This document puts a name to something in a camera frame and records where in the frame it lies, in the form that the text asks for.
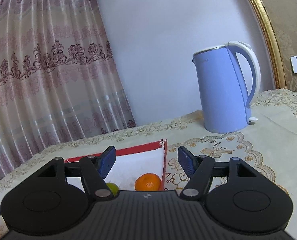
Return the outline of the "cream embroidered tablecloth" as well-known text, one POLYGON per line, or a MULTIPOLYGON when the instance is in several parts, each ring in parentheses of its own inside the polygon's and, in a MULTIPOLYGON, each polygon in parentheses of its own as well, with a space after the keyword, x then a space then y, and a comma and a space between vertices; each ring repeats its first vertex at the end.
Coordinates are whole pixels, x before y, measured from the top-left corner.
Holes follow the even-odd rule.
POLYGON ((239 157, 290 195, 294 211, 287 232, 297 239, 297 92, 263 92, 252 104, 251 112, 257 122, 231 134, 208 132, 202 112, 195 111, 173 120, 51 146, 0 181, 0 202, 8 191, 53 157, 77 157, 100 153, 110 145, 121 149, 166 139, 166 190, 181 191, 188 181, 177 161, 180 146, 217 161, 239 157))

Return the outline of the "blue electric kettle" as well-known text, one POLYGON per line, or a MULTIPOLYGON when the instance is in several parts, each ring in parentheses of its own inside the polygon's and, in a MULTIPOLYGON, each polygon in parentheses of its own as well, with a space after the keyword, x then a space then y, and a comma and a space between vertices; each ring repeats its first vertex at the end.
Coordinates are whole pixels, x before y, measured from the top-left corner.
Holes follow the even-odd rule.
POLYGON ((194 53, 192 62, 197 72, 205 129, 230 133, 257 122, 250 105, 260 90, 261 71, 250 45, 230 41, 206 48, 194 53), (250 93, 236 54, 249 63, 253 79, 250 93))

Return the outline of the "pink patterned curtain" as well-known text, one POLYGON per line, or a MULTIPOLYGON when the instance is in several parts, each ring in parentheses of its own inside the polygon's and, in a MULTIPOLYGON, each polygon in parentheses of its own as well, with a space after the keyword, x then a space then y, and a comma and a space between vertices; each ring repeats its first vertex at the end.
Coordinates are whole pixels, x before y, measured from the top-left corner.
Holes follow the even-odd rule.
POLYGON ((134 126, 97 0, 0 0, 0 180, 51 145, 134 126))

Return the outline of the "red shallow cardboard tray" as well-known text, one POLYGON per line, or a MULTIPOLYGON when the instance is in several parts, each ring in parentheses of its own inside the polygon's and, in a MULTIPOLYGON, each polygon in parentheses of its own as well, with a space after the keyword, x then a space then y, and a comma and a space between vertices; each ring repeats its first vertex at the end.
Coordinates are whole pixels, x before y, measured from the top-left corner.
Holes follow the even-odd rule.
POLYGON ((160 178, 163 191, 166 173, 167 140, 161 139, 116 151, 116 161, 106 176, 106 183, 114 183, 120 190, 135 190, 135 181, 147 173, 160 178))

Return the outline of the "gold mirror frame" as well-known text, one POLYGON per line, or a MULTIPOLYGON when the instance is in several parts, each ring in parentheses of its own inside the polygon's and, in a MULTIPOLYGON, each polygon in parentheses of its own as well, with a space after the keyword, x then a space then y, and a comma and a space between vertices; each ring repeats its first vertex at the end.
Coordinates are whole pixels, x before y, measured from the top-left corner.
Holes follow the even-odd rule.
POLYGON ((297 92, 297 0, 249 0, 266 41, 276 88, 297 92))

